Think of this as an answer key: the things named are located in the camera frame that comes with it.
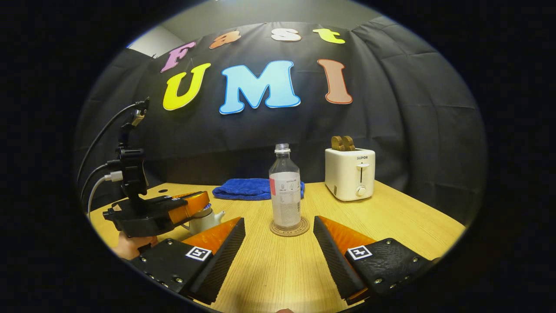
white teapot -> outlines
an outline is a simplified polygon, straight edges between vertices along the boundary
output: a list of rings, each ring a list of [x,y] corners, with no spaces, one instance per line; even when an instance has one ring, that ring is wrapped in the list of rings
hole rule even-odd
[[[192,235],[196,235],[220,224],[224,214],[226,214],[226,212],[224,211],[218,214],[214,214],[214,211],[211,208],[211,204],[209,203],[202,211],[199,211],[192,216],[193,219],[189,221],[189,226],[186,226],[185,224],[182,226],[187,229]]]

cable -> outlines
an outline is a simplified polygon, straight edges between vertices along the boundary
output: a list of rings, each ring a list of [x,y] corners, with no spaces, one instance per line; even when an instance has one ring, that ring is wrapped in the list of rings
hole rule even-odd
[[[116,172],[111,172],[108,175],[104,175],[93,186],[93,189],[91,190],[91,194],[89,195],[89,204],[87,205],[87,215],[89,216],[89,222],[91,221],[91,203],[93,202],[93,195],[95,194],[95,191],[97,191],[98,186],[102,184],[102,182],[107,182],[109,180],[113,182],[119,182],[123,180],[122,171],[119,170]]]
[[[85,184],[83,184],[83,188],[81,189],[81,194],[79,195],[79,201],[83,201],[83,195],[85,194],[85,189],[87,188],[87,184],[89,183],[89,180],[91,180],[91,178],[93,178],[93,176],[95,176],[96,173],[98,173],[99,171],[107,167],[108,167],[107,163],[102,164],[101,166],[97,167],[89,174],[89,177],[87,177],[87,180],[85,180]]]
[[[87,158],[89,157],[89,153],[91,152],[91,150],[93,149],[93,147],[97,144],[98,140],[101,138],[102,134],[105,133],[105,131],[108,129],[108,127],[110,125],[112,125],[112,123],[120,116],[122,115],[122,113],[124,113],[127,109],[130,109],[132,107],[137,106],[138,103],[134,103],[124,109],[122,109],[120,112],[116,113],[116,115],[114,115],[114,117],[112,117],[110,119],[110,121],[108,121],[108,123],[104,126],[104,128],[101,130],[100,133],[98,133],[98,135],[96,136],[96,138],[93,140],[93,143],[91,144],[91,146],[89,146],[89,149],[87,150],[87,152],[85,152],[85,157],[83,157],[83,160],[81,161],[81,166],[79,166],[79,171],[77,172],[77,180],[76,180],[76,184],[77,187],[79,188],[79,178],[81,177],[81,171],[83,171],[83,165],[85,164],[85,161],[87,160]]]

towel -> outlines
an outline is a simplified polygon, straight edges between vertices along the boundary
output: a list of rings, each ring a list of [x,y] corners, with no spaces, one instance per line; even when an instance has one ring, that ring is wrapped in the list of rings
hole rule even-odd
[[[305,184],[301,182],[301,197]],[[266,178],[234,178],[216,187],[212,194],[218,199],[228,200],[270,200],[270,181]]]

black cloth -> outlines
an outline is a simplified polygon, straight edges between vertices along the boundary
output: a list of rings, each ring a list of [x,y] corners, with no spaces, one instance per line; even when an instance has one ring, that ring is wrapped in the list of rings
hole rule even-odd
[[[270,37],[274,28],[293,28],[302,39],[275,41]],[[338,32],[337,37],[346,43],[322,40],[312,31],[318,28]],[[234,30],[240,31],[241,38],[209,49],[216,37]],[[378,181],[461,223],[470,222],[486,180],[483,123],[465,82],[415,34],[380,17],[351,31],[313,23],[261,23],[223,30],[195,42],[178,65],[163,73],[169,53],[131,66],[128,75],[110,84],[111,95],[125,94],[118,102],[86,103],[83,114],[92,117],[88,128],[101,128],[111,114],[148,96],[151,107],[130,139],[145,149],[146,170],[163,182],[209,185],[231,178],[267,178],[277,143],[290,144],[291,159],[304,182],[322,182],[324,149],[330,147],[330,138],[349,135],[357,148],[376,152]],[[318,59],[344,64],[352,103],[326,101],[328,85]],[[300,105],[269,108],[264,103],[269,96],[266,90],[257,109],[240,93],[245,103],[242,112],[219,113],[226,92],[222,70],[245,65],[259,77],[269,62],[277,60],[294,63],[291,81]],[[182,108],[165,110],[166,81],[186,72],[178,89],[182,95],[190,88],[191,69],[203,63],[211,66],[197,96]],[[117,135],[105,137],[117,139]],[[90,163],[103,162],[114,147],[99,145],[98,151],[105,154]]]
[[[108,64],[93,88],[91,88],[87,101],[83,105],[80,118],[77,121],[73,162],[75,175],[77,175],[85,152],[106,123],[124,107],[140,100],[134,97],[136,92],[135,89],[150,59],[150,57],[140,52],[125,49]],[[107,129],[97,145],[91,150],[83,166],[80,184],[76,191],[78,195],[90,172],[106,163],[106,161],[116,158],[115,149],[118,147],[120,127],[126,121],[126,118],[129,117],[127,113],[120,116],[120,118]],[[87,210],[86,203],[88,202],[91,189],[95,182],[105,174],[108,174],[107,170],[97,173],[87,184],[83,196],[85,199],[85,206],[83,208],[85,212]],[[148,167],[146,168],[146,177],[150,187],[162,183],[158,177],[151,174]],[[105,206],[124,198],[125,194],[117,184],[119,183],[102,183],[95,192],[91,208],[94,209]]]

yellow letter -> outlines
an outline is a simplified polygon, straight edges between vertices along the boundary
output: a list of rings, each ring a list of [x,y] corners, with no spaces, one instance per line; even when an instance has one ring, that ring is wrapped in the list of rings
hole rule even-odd
[[[185,77],[185,72],[179,73],[171,77],[166,84],[166,93],[164,94],[164,100],[162,101],[162,106],[168,110],[179,109],[195,98],[201,89],[201,83],[203,82],[203,76],[205,75],[205,70],[210,67],[210,63],[201,64],[199,66],[191,69],[193,77],[191,78],[191,86],[189,90],[182,96],[177,95],[177,89],[180,87],[181,79]]]
[[[343,39],[338,39],[336,36],[339,36],[340,34],[337,32],[333,32],[331,30],[329,30],[328,28],[321,28],[318,30],[313,30],[313,32],[315,33],[319,33],[320,37],[322,38],[322,40],[327,41],[327,42],[332,42],[332,43],[345,43],[346,41]]]

